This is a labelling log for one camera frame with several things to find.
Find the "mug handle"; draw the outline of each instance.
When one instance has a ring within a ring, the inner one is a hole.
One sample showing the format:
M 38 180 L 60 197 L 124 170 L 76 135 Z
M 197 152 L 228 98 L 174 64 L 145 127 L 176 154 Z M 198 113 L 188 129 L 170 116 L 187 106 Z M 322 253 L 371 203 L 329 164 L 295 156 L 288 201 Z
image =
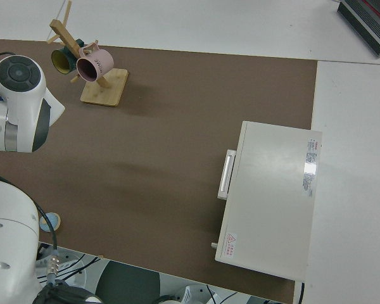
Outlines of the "mug handle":
M 84 53 L 84 49 L 88 49 L 88 48 L 91 48 L 91 47 L 93 47 L 94 49 L 96 49 L 96 51 L 98 51 L 100 49 L 99 46 L 97 45 L 97 43 L 92 42 L 92 43 L 88 44 L 87 46 L 83 46 L 83 47 L 81 47 L 79 49 L 79 55 L 80 55 L 80 57 L 85 57 L 86 54 Z

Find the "drawer handle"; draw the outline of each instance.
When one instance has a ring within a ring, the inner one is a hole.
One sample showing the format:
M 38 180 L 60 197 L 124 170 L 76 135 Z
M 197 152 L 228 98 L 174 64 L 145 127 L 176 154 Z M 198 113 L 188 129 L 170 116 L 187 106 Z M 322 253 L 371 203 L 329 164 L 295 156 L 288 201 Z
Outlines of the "drawer handle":
M 220 189 L 218 190 L 217 196 L 221 200 L 228 198 L 229 182 L 231 181 L 232 169 L 234 168 L 235 155 L 235 150 L 227 150 L 224 168 L 222 169 Z

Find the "sticker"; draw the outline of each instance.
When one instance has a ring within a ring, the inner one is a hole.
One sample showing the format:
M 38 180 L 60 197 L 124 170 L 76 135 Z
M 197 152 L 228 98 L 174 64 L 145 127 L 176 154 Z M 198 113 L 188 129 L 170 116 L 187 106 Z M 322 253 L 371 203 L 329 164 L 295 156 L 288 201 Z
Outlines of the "sticker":
M 318 156 L 319 143 L 315 139 L 310 139 L 307 144 L 303 177 L 303 195 L 308 196 L 309 198 L 312 198 L 315 193 Z
M 227 233 L 225 237 L 225 248 L 224 256 L 227 258 L 234 257 L 235 245 L 236 245 L 237 235 L 235 233 Z

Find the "wooden mug stand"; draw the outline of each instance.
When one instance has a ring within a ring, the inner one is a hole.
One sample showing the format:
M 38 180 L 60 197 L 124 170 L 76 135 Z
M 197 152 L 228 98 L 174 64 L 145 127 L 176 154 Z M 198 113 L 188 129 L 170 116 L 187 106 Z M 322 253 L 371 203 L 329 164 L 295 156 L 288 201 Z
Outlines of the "wooden mug stand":
M 66 9 L 65 19 L 60 22 L 57 19 L 52 20 L 49 25 L 56 35 L 48 43 L 55 41 L 60 38 L 65 46 L 72 52 L 76 58 L 80 58 L 79 49 L 80 46 L 76 43 L 75 39 L 70 35 L 66 29 L 67 16 L 70 10 L 71 1 L 68 3 L 68 8 Z M 75 82 L 79 78 L 79 75 L 74 77 L 71 82 Z M 102 106 L 118 106 L 122 91 L 124 90 L 125 83 L 127 82 L 128 71 L 121 68 L 114 68 L 109 71 L 106 75 L 99 78 L 95 82 L 86 82 L 80 100 L 84 103 L 91 103 L 94 105 Z

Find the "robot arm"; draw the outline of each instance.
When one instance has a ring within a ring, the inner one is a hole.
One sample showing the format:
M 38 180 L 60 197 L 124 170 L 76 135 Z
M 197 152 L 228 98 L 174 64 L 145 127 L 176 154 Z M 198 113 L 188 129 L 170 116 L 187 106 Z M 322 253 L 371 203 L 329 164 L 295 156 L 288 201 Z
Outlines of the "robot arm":
M 35 276 L 38 240 L 34 202 L 17 187 L 0 181 L 0 304 L 102 303 L 85 289 L 54 278 L 42 289 Z M 49 281 L 57 270 L 53 272 L 49 265 L 48 272 Z
M 46 87 L 42 68 L 25 56 L 0 61 L 0 151 L 33 152 L 65 107 Z

